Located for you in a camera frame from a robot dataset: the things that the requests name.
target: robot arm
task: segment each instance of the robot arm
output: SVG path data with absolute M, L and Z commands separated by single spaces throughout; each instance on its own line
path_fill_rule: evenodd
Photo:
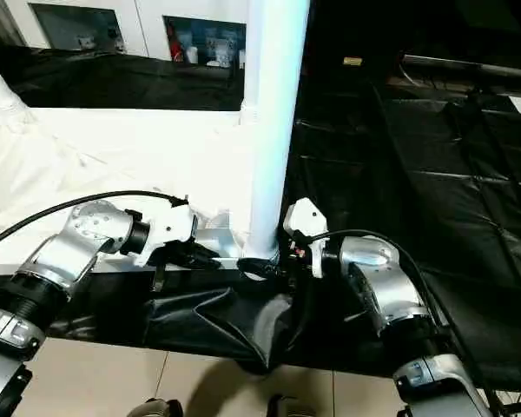
M 188 205 L 171 208 L 150 223 L 106 201 L 73 208 L 63 230 L 44 241 L 0 288 L 0 417 L 15 410 L 31 379 L 23 363 L 41 347 L 49 325 L 100 253 L 131 253 L 134 264 L 144 266 L 167 242 L 193 242 L 196 225 Z
M 393 379 L 407 404 L 402 415 L 492 416 L 463 363 L 444 342 L 438 317 L 401 267 L 398 248 L 368 233 L 341 242 L 309 239 L 326 232 L 326 218 L 308 199 L 290 207 L 284 229 L 299 238 L 299 245 L 308 244 L 306 259 L 314 278 L 340 274 L 352 288 L 397 367 Z

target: black tarp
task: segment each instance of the black tarp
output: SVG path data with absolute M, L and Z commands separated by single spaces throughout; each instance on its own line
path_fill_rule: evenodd
M 0 69 L 40 107 L 237 110 L 242 94 L 239 73 L 131 56 L 0 50 Z M 318 90 L 308 78 L 300 91 L 284 209 L 308 196 L 330 229 L 369 228 L 399 242 L 491 385 L 521 390 L 521 116 L 509 99 L 353 84 Z M 317 283 L 313 319 L 282 356 L 293 315 L 278 283 L 180 272 L 152 294 L 150 279 L 94 276 L 51 334 L 251 364 L 393 371 L 364 319 L 341 321 L 346 300 L 334 280 Z

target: floor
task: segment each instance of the floor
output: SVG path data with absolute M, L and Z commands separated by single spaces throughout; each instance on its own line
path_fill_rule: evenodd
M 319 417 L 394 417 L 390 380 L 300 367 L 269 377 L 207 356 L 46 340 L 16 417 L 124 417 L 145 400 L 178 399 L 186 417 L 264 417 L 274 394 L 305 401 Z

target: wire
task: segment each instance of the wire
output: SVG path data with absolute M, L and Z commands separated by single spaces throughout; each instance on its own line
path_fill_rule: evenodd
M 478 363 L 475 360 L 475 358 L 472 356 L 471 351 L 465 344 L 465 340 L 463 339 L 461 332 L 455 323 L 455 321 L 452 318 L 452 315 L 448 312 L 448 310 L 445 308 L 444 303 L 440 300 L 438 295 L 435 291 L 431 289 L 431 287 L 426 282 L 426 279 L 423 277 L 419 267 L 413 260 L 413 258 L 409 255 L 409 253 L 403 249 L 398 243 L 394 242 L 392 239 L 388 238 L 387 236 L 384 236 L 380 233 L 373 232 L 371 230 L 365 230 L 362 228 L 349 228 L 349 229 L 343 229 L 343 230 L 334 230 L 333 232 L 326 232 L 322 233 L 320 235 L 315 236 L 307 236 L 307 242 L 312 243 L 314 241 L 318 241 L 320 239 L 326 239 L 328 237 L 334 237 L 334 236 L 366 236 L 366 235 L 373 235 L 375 237 L 378 237 L 379 239 L 382 239 L 383 241 L 386 241 L 397 248 L 399 253 L 407 258 L 407 260 L 412 264 L 412 267 L 415 270 L 415 274 L 418 276 L 421 288 L 425 292 L 425 298 L 428 300 L 428 310 L 431 313 L 432 318 L 434 321 L 438 324 L 440 323 L 438 310 L 436 309 L 436 306 L 432 303 L 432 300 L 435 300 L 438 304 L 440 310 L 445 316 L 445 319 L 450 324 L 450 327 L 452 328 L 452 332 L 455 335 L 456 339 L 458 340 L 458 344 L 461 347 L 461 350 L 463 351 L 464 357 L 468 360 L 468 362 L 471 363 L 472 372 L 480 379 L 480 382 L 482 383 L 483 389 L 485 391 L 486 399 L 488 400 L 488 403 L 491 407 L 492 412 L 495 415 L 503 415 L 505 417 L 509 417 L 509 414 L 506 412 L 504 408 L 504 404 L 499 400 L 498 396 L 494 391 L 492 391 L 486 382 L 486 379 L 482 372 L 480 371 L 480 368 L 478 367 Z
M 57 204 L 56 206 L 47 208 L 43 211 L 40 211 L 34 215 L 31 215 L 27 217 L 24 220 L 21 220 L 20 222 L 14 224 L 10 228 L 5 229 L 2 233 L 0 233 L 0 242 L 9 237 L 10 235 L 13 235 L 16 233 L 19 229 L 24 228 L 28 224 L 31 224 L 32 222 L 35 222 L 43 217 L 46 217 L 47 215 L 51 215 L 52 213 L 55 213 L 56 211 L 68 209 L 70 207 L 76 206 L 78 204 L 83 204 L 84 202 L 92 202 L 94 200 L 100 200 L 102 198 L 110 198 L 110 197 L 117 197 L 121 195 L 144 195 L 147 197 L 154 197 L 154 198 L 161 198 L 163 200 L 169 200 L 173 206 L 178 206 L 182 204 L 186 204 L 187 202 L 185 200 L 179 199 L 177 197 L 173 197 L 171 195 L 163 194 L 163 193 L 156 193 L 154 191 L 142 191 L 142 190 L 125 190 L 125 191 L 109 191 L 108 193 L 100 193 L 100 194 L 93 194 L 93 195 L 87 195 L 85 197 L 76 198 L 75 200 L 71 200 L 69 202 L 63 202 L 61 204 Z
M 521 393 L 519 393 L 517 400 L 515 401 L 516 404 L 521 402 Z M 515 414 L 513 417 L 519 417 L 519 413 Z
M 399 70 L 401 71 L 401 74 L 406 78 L 406 80 L 413 84 L 415 87 L 423 87 L 423 84 L 421 83 L 417 83 L 415 80 L 413 80 L 409 74 L 406 73 L 406 71 L 403 69 L 403 66 L 400 64 L 399 65 Z

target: white sheet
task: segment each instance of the white sheet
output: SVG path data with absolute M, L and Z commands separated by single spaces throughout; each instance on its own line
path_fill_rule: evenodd
M 238 112 L 33 109 L 37 132 L 0 124 L 0 231 L 28 215 L 83 195 L 147 189 L 184 197 L 205 219 L 230 214 L 247 233 L 252 143 Z M 119 197 L 147 216 L 166 202 Z M 0 273 L 59 230 L 67 212 L 36 222 L 0 244 Z

